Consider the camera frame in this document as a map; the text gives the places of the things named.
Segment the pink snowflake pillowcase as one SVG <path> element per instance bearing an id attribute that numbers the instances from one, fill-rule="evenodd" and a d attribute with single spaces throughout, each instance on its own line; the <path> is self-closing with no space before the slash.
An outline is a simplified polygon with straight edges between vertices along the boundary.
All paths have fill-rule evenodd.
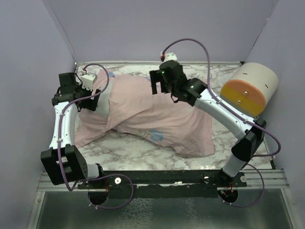
<path id="1" fill-rule="evenodd" d="M 106 73 L 100 70 L 93 88 L 106 89 L 111 81 L 108 119 L 95 111 L 82 109 L 79 112 L 81 125 L 75 137 L 77 147 L 114 129 L 171 147 L 180 155 L 214 154 L 212 118 L 206 112 L 184 102 L 175 104 L 169 94 L 153 95 L 149 80 L 140 76 L 116 75 L 107 81 Z"/>

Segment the white pillow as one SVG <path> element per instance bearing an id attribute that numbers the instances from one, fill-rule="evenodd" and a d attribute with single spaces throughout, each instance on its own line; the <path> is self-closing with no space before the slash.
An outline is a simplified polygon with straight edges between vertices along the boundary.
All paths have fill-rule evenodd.
<path id="1" fill-rule="evenodd" d="M 95 111 L 98 115 L 100 115 L 104 119 L 108 119 L 108 117 L 110 115 L 109 98 L 110 98 L 110 94 L 111 94 L 111 90 L 112 90 L 112 85 L 113 85 L 112 81 L 109 82 L 105 91 L 103 91 L 100 94 L 100 97 L 99 97 L 99 100 L 97 103 L 97 108 Z"/>

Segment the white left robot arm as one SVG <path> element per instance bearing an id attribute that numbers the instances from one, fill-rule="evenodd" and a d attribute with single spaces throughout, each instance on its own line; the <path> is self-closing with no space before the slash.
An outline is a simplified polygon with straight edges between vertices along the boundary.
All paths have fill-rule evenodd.
<path id="1" fill-rule="evenodd" d="M 41 162 L 54 185 L 89 180 L 94 188 L 105 184 L 99 164 L 87 164 L 74 141 L 74 125 L 81 109 L 95 111 L 101 90 L 93 89 L 97 76 L 87 73 L 59 74 L 60 86 L 51 100 L 55 125 L 48 150 L 41 153 Z"/>

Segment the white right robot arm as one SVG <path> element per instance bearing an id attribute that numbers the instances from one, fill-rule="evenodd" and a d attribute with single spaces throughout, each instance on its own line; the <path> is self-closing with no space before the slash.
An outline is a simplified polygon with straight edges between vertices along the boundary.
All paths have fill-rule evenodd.
<path id="1" fill-rule="evenodd" d="M 219 174 L 220 183 L 229 187 L 236 181 L 237 173 L 252 159 L 264 139 L 266 121 L 262 118 L 254 120 L 227 102 L 220 100 L 208 85 L 198 78 L 187 79 L 183 66 L 177 61 L 163 62 L 158 70 L 149 72 L 152 93 L 169 93 L 174 103 L 186 102 L 212 116 L 224 125 L 236 138 L 231 149 L 231 156 Z"/>

